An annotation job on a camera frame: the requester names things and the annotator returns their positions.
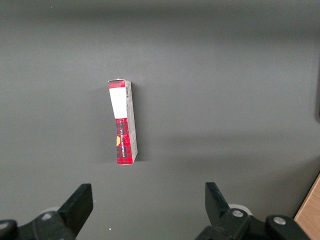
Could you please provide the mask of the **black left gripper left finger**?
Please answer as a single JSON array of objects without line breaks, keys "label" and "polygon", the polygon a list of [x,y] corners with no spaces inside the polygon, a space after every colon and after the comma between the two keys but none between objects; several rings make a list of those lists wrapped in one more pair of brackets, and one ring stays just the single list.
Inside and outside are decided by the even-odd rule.
[{"label": "black left gripper left finger", "polygon": [[92,185],[81,184],[58,208],[47,210],[25,225],[0,221],[2,240],[75,240],[93,210]]}]

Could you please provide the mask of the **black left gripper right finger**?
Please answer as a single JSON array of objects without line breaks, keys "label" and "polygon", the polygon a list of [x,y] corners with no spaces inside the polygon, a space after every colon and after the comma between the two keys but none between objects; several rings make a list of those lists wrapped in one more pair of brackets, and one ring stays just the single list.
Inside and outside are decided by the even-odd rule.
[{"label": "black left gripper right finger", "polygon": [[197,240],[308,240],[309,236],[290,217],[269,215],[265,221],[245,210],[230,207],[214,182],[205,184],[205,210],[210,225]]}]

